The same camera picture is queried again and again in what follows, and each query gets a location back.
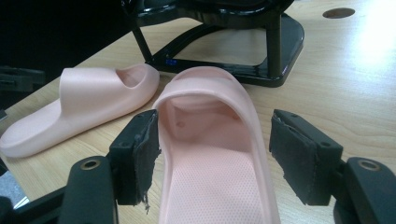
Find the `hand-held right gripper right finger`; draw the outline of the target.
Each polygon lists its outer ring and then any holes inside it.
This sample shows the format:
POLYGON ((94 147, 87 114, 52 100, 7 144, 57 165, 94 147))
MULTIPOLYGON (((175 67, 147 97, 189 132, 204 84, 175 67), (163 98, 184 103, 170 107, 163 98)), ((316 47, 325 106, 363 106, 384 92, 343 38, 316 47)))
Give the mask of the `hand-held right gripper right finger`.
POLYGON ((275 109, 269 151, 303 204, 328 205, 343 147, 291 112, 275 109))

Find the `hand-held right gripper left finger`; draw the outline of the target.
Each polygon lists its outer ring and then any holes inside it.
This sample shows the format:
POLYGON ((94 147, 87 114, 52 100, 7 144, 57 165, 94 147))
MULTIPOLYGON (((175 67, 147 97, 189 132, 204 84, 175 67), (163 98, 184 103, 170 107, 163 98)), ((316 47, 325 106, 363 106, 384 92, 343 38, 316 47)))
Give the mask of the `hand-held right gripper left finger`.
POLYGON ((159 146, 158 111, 150 109, 135 115, 109 147, 118 205, 145 205, 149 210, 149 188, 159 146))

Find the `pink foam slipper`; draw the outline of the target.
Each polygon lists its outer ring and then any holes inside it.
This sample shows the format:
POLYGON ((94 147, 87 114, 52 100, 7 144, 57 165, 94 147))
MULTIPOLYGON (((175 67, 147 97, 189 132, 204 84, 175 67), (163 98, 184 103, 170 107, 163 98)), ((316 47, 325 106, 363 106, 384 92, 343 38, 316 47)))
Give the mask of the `pink foam slipper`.
POLYGON ((153 97, 159 82, 159 72, 144 63, 125 69, 65 68, 59 98, 8 127, 0 152, 28 157, 134 112, 153 97))
POLYGON ((187 69, 154 107, 163 151, 160 224, 280 224, 261 123, 230 73, 187 69))

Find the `red and black shoe rack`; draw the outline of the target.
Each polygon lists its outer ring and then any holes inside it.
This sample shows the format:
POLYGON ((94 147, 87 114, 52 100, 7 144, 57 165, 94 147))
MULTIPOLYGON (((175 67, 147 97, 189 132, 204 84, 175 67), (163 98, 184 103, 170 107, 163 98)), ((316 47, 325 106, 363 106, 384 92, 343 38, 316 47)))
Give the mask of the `red and black shoe rack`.
POLYGON ((215 63, 242 83, 279 87, 286 81, 304 44, 304 28, 286 14, 294 0, 120 0, 146 63, 170 73, 179 73, 210 62, 176 57, 200 37, 224 29, 262 28, 266 34, 266 58, 256 65, 215 63), (200 22, 152 53, 141 29, 180 18, 200 22))

